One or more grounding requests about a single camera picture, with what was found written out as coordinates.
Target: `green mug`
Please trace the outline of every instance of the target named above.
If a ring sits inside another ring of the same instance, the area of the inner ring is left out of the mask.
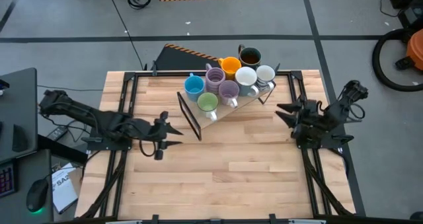
[[[219,99],[213,93],[204,93],[198,97],[197,100],[198,108],[206,113],[206,117],[210,118],[211,121],[217,121],[217,105],[219,105]]]

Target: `black cable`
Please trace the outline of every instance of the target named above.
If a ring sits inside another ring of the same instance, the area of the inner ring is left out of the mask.
[[[148,4],[150,4],[151,0],[147,0],[146,3],[139,3],[139,0],[128,0],[128,4],[130,5],[131,8],[136,9],[136,10],[140,10],[145,8]]]
[[[324,112],[325,111],[324,109],[322,109],[322,101],[318,101],[317,104],[316,104],[316,106],[317,106],[317,108],[319,108],[319,110],[321,112]]]
[[[37,87],[42,87],[42,88],[46,88],[46,89],[63,89],[63,90],[79,91],[79,92],[103,91],[102,89],[69,89],[69,88],[64,88],[64,87],[51,87],[51,86],[45,86],[45,85],[37,85]]]
[[[382,0],[380,0],[380,7],[379,10],[381,11],[381,13],[383,13],[384,15],[387,15],[389,17],[398,17],[400,15],[400,13],[402,13],[404,11],[404,9],[401,9],[396,15],[390,15],[389,13],[385,13],[382,11]]]
[[[83,131],[83,132],[86,132],[87,134],[90,134],[87,130],[84,130],[83,128],[78,128],[78,127],[74,127],[74,126],[68,126],[68,125],[65,125],[65,124],[57,124],[57,123],[55,123],[52,119],[50,119],[50,118],[46,117],[46,115],[41,114],[41,116],[42,116],[43,118],[45,118],[45,119],[47,119],[47,120],[51,121],[51,122],[53,123],[53,125],[56,125],[56,126],[67,126],[67,127],[69,127],[69,128],[75,128],[75,129],[81,130],[81,131]]]
[[[351,109],[351,106],[356,106],[356,107],[358,107],[361,111],[362,111],[362,116],[357,116],[357,114]],[[360,106],[360,105],[358,105],[358,104],[356,104],[356,103],[353,103],[353,104],[351,104],[350,105],[350,112],[351,112],[351,114],[355,117],[355,118],[357,118],[357,119],[359,119],[359,120],[361,120],[361,119],[363,119],[364,117],[365,117],[365,110],[364,110],[364,108],[362,107],[362,106]]]
[[[153,153],[152,153],[152,154],[147,154],[147,153],[144,151],[144,148],[143,148],[143,143],[141,142],[141,140],[139,141],[138,145],[139,145],[139,150],[140,150],[140,151],[141,151],[141,153],[143,153],[143,155],[145,155],[146,157],[152,157],[152,156],[154,156],[154,155],[156,154],[156,151],[157,151],[157,146],[156,146],[156,143],[155,143],[155,142],[153,142],[153,145],[154,145],[154,151],[153,151]]]
[[[79,136],[78,136],[78,138],[77,138],[77,139],[75,139],[75,136],[73,136],[73,133],[72,133],[72,131],[71,131],[69,128],[67,129],[67,131],[68,131],[68,132],[69,132],[69,134],[71,135],[71,137],[72,137],[72,141],[73,141],[74,143],[77,143],[77,142],[79,141],[79,139],[82,137],[82,134],[84,134],[84,131],[88,133],[88,131],[87,131],[87,125],[86,125],[86,124],[84,124],[83,131],[81,131],[81,133],[79,134]]]
[[[132,41],[132,37],[131,37],[130,31],[129,31],[129,30],[128,30],[128,28],[126,27],[126,24],[125,24],[124,20],[122,19],[122,16],[120,15],[119,10],[118,10],[118,7],[116,6],[116,4],[115,4],[114,0],[112,0],[112,3],[113,3],[113,5],[114,5],[114,8],[116,9],[116,12],[118,12],[119,18],[120,18],[120,20],[122,21],[122,24],[124,25],[124,28],[125,28],[126,33],[128,34],[128,37],[130,38],[130,42],[131,42],[132,48],[134,49],[134,52],[135,52],[135,54],[137,55],[137,58],[138,58],[139,64],[141,65],[141,70],[143,70],[144,66],[143,66],[143,63],[141,62],[141,58],[139,58],[138,51],[137,51],[137,49],[135,48],[134,42]]]

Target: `gray floor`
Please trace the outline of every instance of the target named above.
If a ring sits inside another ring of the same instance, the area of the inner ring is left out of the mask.
[[[0,17],[12,0],[0,0]],[[311,35],[303,0],[204,0],[158,2],[135,11],[126,0],[115,0],[132,36],[186,36],[285,34]],[[310,0],[320,35],[380,35],[400,28],[397,19],[379,12],[379,0]],[[384,8],[395,11],[385,1]],[[0,38],[70,38],[126,36],[111,0],[19,0]],[[206,54],[235,55],[237,46],[257,47],[263,63],[281,69],[320,69],[312,40],[210,40],[135,42],[141,60],[151,66],[166,43]],[[371,69],[374,41],[322,41],[333,86],[337,93],[350,79],[369,88],[369,98],[360,104],[367,117],[361,124],[346,126],[356,138],[351,142],[352,159],[368,216],[408,218],[423,210],[423,115],[422,93],[399,93],[380,85]],[[390,42],[382,63],[395,81],[409,85],[423,82],[413,71],[402,75],[392,69],[404,47]],[[140,64],[129,42],[60,42],[0,44],[0,74],[27,67],[38,70],[38,83],[74,89],[101,89],[107,71],[139,70]],[[183,61],[177,61],[183,68]],[[38,89],[38,99],[44,89]],[[101,92],[69,92],[72,98],[97,107]],[[67,118],[55,117],[58,123]],[[54,126],[39,119],[39,133]],[[76,147],[66,137],[62,143]],[[74,207],[56,219],[69,219]]]

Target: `paper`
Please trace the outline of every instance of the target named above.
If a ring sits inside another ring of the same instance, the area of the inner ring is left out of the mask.
[[[71,167],[72,164],[69,163],[52,175],[53,203],[59,213],[78,199],[68,175],[69,172],[75,170]]]

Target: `lavender mug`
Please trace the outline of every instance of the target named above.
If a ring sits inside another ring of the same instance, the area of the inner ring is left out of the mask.
[[[230,105],[232,108],[238,107],[239,86],[234,81],[224,81],[219,86],[219,96],[222,104]]]
[[[219,94],[219,86],[225,81],[225,72],[220,68],[213,68],[206,64],[206,90],[213,94]]]

